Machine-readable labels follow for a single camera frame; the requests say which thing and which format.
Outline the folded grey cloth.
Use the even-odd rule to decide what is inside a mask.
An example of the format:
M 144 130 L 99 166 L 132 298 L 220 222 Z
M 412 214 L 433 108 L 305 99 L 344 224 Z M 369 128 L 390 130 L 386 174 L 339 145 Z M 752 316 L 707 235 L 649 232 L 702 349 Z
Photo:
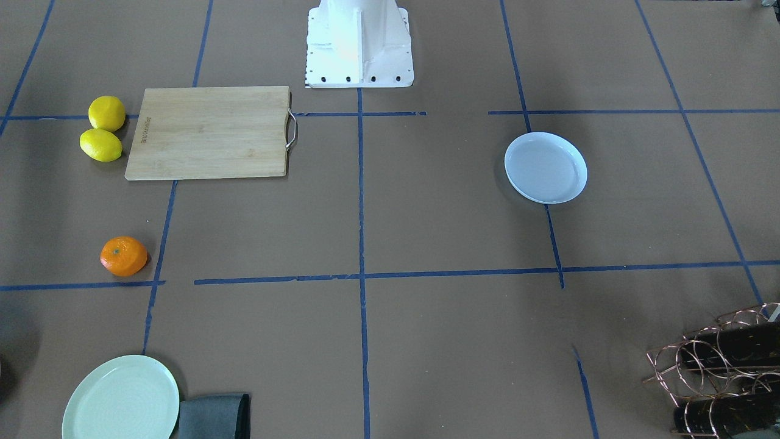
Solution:
M 179 405 L 178 438 L 250 438 L 250 395 L 210 394 Z

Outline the orange fruit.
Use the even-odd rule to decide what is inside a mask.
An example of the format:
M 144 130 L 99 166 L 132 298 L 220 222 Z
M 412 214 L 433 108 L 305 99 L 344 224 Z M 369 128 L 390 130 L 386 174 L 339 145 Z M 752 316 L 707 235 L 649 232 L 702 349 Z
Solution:
M 100 262 L 117 277 L 130 277 L 138 273 L 148 261 L 147 248 L 134 237 L 120 236 L 109 239 L 100 251 Z

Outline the dark wine bottle lower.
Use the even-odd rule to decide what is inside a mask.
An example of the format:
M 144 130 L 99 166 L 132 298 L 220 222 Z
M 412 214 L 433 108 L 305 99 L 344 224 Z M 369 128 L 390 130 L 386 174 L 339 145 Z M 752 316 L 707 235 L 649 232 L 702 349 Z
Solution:
M 708 398 L 673 412 L 675 428 L 695 438 L 778 438 L 778 393 Z

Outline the pale green plate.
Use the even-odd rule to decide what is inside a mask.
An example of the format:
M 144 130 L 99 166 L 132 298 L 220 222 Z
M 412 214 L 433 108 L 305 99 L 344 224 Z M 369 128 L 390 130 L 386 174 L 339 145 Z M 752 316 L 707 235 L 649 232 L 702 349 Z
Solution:
M 125 355 L 93 369 L 71 394 L 62 438 L 170 438 L 179 388 L 164 364 Z

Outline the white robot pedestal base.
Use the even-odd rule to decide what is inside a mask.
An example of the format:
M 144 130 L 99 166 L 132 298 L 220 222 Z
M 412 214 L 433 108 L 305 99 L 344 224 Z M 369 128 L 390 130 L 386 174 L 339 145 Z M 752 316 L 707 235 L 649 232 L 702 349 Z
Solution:
M 410 87 L 408 11 L 396 1 L 320 1 L 308 11 L 305 86 Z

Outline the light blue plate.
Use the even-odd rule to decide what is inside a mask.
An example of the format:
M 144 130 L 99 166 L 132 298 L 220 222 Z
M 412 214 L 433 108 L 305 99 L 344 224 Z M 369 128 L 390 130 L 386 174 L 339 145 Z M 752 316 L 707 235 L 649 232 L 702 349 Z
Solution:
M 565 138 L 549 132 L 530 132 L 511 141 L 503 166 L 510 186 L 540 204 L 574 200 L 589 177 L 582 153 Z

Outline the bamboo cutting board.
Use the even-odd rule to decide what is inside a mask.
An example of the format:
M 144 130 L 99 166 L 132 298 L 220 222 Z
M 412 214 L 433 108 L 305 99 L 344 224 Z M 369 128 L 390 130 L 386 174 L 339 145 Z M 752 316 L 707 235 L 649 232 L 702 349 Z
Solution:
M 288 86 L 148 88 L 125 177 L 284 177 L 296 137 Z

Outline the lower yellow lemon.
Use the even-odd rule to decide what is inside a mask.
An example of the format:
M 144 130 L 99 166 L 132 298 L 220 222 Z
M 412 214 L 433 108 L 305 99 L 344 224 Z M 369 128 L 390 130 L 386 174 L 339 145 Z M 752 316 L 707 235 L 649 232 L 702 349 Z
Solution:
M 80 148 L 89 158 L 98 162 L 112 162 L 123 152 L 119 137 L 104 129 L 92 128 L 80 136 Z

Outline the yellow lemon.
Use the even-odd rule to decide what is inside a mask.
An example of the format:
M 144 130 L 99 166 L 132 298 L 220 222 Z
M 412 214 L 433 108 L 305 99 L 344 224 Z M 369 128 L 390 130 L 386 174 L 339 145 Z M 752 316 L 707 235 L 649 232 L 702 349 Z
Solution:
M 125 106 L 116 96 L 100 96 L 90 103 L 87 118 L 92 128 L 115 132 L 125 125 Z
M 89 158 L 98 162 L 112 162 L 123 152 L 119 137 L 104 129 L 92 128 L 80 136 L 80 148 Z

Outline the upper yellow lemon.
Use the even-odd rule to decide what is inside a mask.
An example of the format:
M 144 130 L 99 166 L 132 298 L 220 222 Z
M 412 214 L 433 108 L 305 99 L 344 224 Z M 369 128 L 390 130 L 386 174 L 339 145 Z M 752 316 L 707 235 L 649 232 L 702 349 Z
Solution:
M 100 96 L 90 103 L 87 118 L 92 128 L 115 132 L 125 125 L 125 106 L 116 96 Z

